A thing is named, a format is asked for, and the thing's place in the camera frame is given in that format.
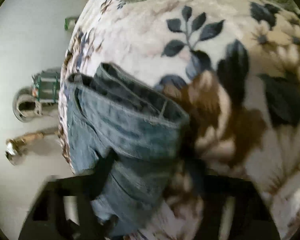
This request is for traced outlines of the light blue denim shorts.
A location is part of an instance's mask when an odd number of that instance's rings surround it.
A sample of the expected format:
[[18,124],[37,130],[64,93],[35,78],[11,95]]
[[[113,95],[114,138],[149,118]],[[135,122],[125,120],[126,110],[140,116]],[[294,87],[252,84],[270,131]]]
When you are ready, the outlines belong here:
[[141,229],[162,202],[189,115],[174,101],[103,63],[94,76],[65,81],[70,161],[79,174],[117,153],[95,215],[111,237]]

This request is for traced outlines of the brown broom stick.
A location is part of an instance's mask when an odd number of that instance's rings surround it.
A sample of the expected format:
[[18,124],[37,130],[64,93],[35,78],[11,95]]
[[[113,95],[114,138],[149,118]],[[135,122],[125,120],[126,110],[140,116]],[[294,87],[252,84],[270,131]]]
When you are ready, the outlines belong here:
[[7,139],[5,142],[5,156],[12,163],[25,154],[27,146],[50,135],[58,135],[58,128],[51,127]]

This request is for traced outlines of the round grey basin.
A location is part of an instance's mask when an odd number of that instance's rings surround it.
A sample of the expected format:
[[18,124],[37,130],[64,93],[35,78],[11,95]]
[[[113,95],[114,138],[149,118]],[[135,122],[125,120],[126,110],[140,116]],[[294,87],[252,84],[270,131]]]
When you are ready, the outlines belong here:
[[23,123],[42,117],[42,107],[32,95],[32,87],[23,87],[16,92],[12,101],[14,116]]

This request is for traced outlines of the green storage rack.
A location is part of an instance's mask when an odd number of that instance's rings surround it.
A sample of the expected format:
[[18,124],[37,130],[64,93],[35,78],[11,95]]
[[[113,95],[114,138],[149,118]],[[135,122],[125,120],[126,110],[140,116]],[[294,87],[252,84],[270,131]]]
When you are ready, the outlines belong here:
[[58,102],[61,67],[49,68],[32,76],[32,96],[41,103]]

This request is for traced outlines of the floral bed blanket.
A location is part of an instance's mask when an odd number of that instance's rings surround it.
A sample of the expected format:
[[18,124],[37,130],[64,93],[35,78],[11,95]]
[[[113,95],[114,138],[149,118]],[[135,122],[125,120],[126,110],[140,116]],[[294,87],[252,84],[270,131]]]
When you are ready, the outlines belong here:
[[[58,113],[70,161],[65,81],[118,67],[177,103],[210,173],[253,183],[279,239],[300,239],[300,9],[266,0],[88,0],[61,68]],[[178,205],[179,153],[162,202],[124,239],[194,239]]]

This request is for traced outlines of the white green plastic container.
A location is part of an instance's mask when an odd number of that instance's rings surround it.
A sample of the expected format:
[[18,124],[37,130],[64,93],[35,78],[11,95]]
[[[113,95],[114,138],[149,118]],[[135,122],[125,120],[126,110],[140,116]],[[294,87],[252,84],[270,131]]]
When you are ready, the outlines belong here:
[[65,18],[65,20],[64,20],[64,29],[66,31],[69,31],[70,29],[73,29],[74,26],[76,25],[77,21],[78,21],[78,18],[79,17],[74,17],[74,16]]

